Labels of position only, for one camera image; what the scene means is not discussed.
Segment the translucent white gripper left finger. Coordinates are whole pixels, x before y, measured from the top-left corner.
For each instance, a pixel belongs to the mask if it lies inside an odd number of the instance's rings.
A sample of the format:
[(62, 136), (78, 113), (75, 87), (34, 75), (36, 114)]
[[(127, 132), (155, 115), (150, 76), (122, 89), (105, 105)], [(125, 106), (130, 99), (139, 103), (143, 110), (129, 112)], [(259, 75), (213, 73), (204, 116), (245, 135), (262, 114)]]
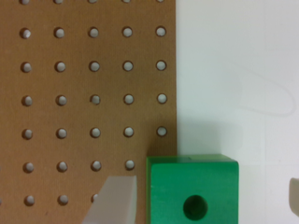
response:
[(82, 224), (135, 224), (136, 176), (109, 176)]

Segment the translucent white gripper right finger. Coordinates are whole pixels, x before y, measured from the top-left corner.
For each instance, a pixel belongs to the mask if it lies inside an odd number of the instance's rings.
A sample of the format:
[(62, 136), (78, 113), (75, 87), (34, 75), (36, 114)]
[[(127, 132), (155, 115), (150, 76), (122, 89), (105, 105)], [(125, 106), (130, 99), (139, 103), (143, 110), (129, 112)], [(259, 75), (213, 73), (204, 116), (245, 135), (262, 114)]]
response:
[(299, 217), (299, 178), (292, 178), (289, 185), (289, 206)]

